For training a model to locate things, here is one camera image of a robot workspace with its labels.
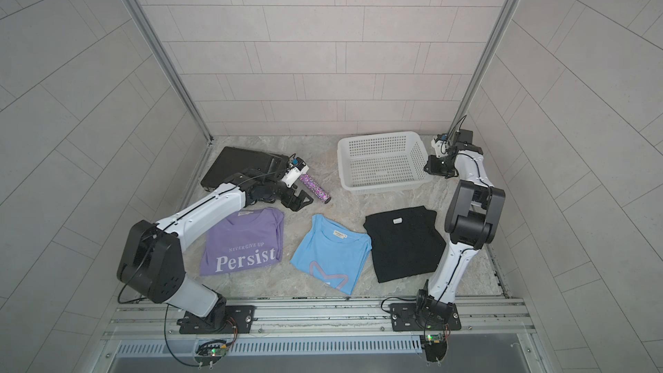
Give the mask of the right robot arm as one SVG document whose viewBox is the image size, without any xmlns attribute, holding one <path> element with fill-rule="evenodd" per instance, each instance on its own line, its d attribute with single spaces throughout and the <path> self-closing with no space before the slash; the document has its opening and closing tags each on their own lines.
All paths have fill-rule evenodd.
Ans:
<svg viewBox="0 0 663 373">
<path fill-rule="evenodd" d="M 473 143 L 472 131 L 440 135 L 432 145 L 435 153 L 424 170 L 446 179 L 457 177 L 459 184 L 445 215 L 449 242 L 418 297 L 417 317 L 424 331 L 449 325 L 463 275 L 473 257 L 495 238 L 506 199 L 505 192 L 490 181 L 483 150 Z"/>
</svg>

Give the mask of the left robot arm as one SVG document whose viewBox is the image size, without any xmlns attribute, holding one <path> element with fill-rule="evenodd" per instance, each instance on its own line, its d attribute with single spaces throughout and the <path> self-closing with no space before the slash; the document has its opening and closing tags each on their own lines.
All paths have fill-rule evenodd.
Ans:
<svg viewBox="0 0 663 373">
<path fill-rule="evenodd" d="M 156 304 L 185 312 L 178 320 L 183 334 L 222 333 L 231 326 L 223 295 L 186 274 L 184 252 L 215 224 L 247 205 L 279 200 L 294 212 L 313 203 L 297 192 L 307 166 L 290 165 L 284 172 L 260 174 L 247 169 L 225 179 L 202 200 L 156 223 L 134 224 L 124 245 L 117 279 Z"/>
</svg>

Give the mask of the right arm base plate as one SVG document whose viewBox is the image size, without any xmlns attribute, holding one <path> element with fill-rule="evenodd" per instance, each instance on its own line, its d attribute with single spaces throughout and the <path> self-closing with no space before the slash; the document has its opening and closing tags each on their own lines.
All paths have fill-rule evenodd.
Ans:
<svg viewBox="0 0 663 373">
<path fill-rule="evenodd" d="M 462 329 L 455 304 L 433 302 L 433 308 L 418 308 L 414 302 L 390 304 L 390 319 L 394 332 L 452 332 Z"/>
</svg>

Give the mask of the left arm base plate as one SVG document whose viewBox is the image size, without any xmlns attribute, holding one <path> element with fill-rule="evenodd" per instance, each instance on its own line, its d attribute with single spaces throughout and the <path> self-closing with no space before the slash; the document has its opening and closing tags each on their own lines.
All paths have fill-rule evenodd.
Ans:
<svg viewBox="0 0 663 373">
<path fill-rule="evenodd" d="M 201 318 L 185 312 L 177 320 L 179 333 L 184 335 L 249 333 L 255 316 L 255 306 L 214 307 L 207 317 Z"/>
</svg>

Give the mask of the white plastic basket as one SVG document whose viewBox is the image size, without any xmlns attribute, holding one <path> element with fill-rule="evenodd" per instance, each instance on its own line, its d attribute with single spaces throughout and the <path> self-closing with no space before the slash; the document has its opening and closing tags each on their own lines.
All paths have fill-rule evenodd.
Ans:
<svg viewBox="0 0 663 373">
<path fill-rule="evenodd" d="M 412 131 L 343 138 L 337 153 L 341 186 L 355 195 L 412 190 L 433 180 L 425 171 L 426 148 Z"/>
</svg>

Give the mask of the purple t-shirt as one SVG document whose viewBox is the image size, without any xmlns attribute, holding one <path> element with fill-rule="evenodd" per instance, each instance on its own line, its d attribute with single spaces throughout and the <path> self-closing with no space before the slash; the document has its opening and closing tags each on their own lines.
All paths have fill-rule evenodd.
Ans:
<svg viewBox="0 0 663 373">
<path fill-rule="evenodd" d="M 268 207 L 229 215 L 206 234 L 202 276 L 218 276 L 281 262 L 284 213 Z"/>
</svg>

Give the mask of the light blue t-shirt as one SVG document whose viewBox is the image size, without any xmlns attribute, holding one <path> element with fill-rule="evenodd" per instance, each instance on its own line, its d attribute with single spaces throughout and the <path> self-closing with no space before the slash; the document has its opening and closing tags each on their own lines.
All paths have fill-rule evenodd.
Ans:
<svg viewBox="0 0 663 373">
<path fill-rule="evenodd" d="M 311 230 L 290 263 L 344 295 L 352 295 L 371 250 L 368 234 L 350 231 L 322 214 L 315 214 Z"/>
</svg>

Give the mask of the black t-shirt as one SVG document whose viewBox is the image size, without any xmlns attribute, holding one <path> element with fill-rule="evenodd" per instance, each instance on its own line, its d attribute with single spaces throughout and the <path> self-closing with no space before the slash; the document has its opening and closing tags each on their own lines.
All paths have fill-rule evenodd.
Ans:
<svg viewBox="0 0 663 373">
<path fill-rule="evenodd" d="M 365 218 L 379 283 L 433 273 L 438 268 L 446 242 L 436 229 L 436 219 L 437 212 L 422 205 Z"/>
</svg>

